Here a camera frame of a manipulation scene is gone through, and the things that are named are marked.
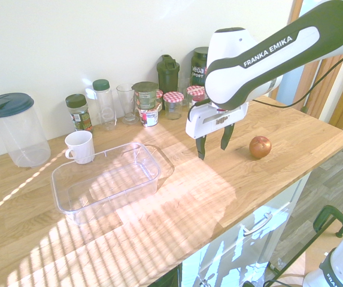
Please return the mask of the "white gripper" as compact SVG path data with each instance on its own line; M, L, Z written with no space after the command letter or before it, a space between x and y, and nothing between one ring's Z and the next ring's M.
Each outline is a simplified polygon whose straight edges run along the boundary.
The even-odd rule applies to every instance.
M205 103L190 109L186 121L186 133L196 139L196 149L201 160L205 158L207 135L224 128L220 148L225 150L232 137L235 123L246 116L248 103L234 110L219 111L215 105Z

